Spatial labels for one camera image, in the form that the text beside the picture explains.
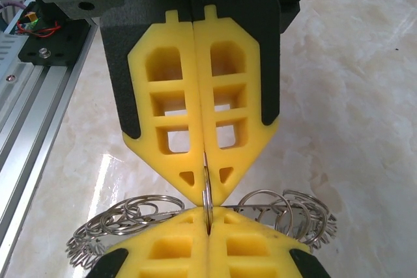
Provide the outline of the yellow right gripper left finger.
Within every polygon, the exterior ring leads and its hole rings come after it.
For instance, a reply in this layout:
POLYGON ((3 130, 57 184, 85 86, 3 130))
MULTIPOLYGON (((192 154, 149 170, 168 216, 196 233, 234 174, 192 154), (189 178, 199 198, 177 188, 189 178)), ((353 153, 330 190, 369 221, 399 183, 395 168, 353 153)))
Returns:
POLYGON ((207 277, 203 209, 187 210, 111 247, 93 277, 207 277))

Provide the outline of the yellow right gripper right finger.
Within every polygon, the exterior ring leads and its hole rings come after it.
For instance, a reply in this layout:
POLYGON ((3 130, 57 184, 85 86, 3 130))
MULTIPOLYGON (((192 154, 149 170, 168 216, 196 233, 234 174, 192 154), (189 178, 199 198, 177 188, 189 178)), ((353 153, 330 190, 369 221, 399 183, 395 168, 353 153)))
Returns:
POLYGON ((209 277, 329 277, 309 247, 230 209, 215 208, 209 277))

